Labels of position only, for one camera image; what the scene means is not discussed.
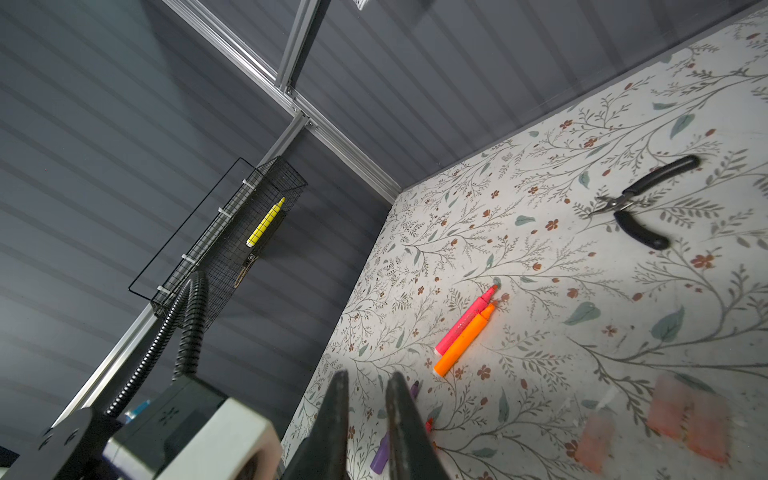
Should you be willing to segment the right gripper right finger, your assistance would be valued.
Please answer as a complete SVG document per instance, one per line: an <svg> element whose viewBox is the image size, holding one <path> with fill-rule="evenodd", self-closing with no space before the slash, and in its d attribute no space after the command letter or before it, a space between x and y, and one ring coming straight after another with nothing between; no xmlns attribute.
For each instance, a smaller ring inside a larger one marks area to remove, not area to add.
<svg viewBox="0 0 768 480"><path fill-rule="evenodd" d="M389 379L385 393L391 479L448 479L400 372Z"/></svg>

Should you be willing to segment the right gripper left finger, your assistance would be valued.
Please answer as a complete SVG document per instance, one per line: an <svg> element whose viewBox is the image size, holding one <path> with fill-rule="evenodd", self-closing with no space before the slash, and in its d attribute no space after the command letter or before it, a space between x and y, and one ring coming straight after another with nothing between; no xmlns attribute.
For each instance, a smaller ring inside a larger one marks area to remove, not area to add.
<svg viewBox="0 0 768 480"><path fill-rule="evenodd" d="M282 479L347 479L349 375L332 377L309 435L292 457Z"/></svg>

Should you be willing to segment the orange highlighter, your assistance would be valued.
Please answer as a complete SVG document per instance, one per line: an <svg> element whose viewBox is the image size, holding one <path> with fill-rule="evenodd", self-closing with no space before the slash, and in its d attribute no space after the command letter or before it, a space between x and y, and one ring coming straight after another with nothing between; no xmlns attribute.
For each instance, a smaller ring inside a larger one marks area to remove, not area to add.
<svg viewBox="0 0 768 480"><path fill-rule="evenodd" d="M460 357L466 352L473 341L489 324L492 314L496 310L496 303L491 302L485 309L480 311L466 326L458 338L452 343L445 354L433 368L433 373L444 377L449 370L457 363Z"/></svg>

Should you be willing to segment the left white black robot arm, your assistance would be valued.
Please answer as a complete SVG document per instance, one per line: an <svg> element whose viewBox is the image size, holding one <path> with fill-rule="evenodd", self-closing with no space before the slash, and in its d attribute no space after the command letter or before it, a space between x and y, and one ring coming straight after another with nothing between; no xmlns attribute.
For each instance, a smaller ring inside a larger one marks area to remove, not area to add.
<svg viewBox="0 0 768 480"><path fill-rule="evenodd" d="M4 479L272 479L282 447L272 423L184 376L123 423L75 411L2 473Z"/></svg>

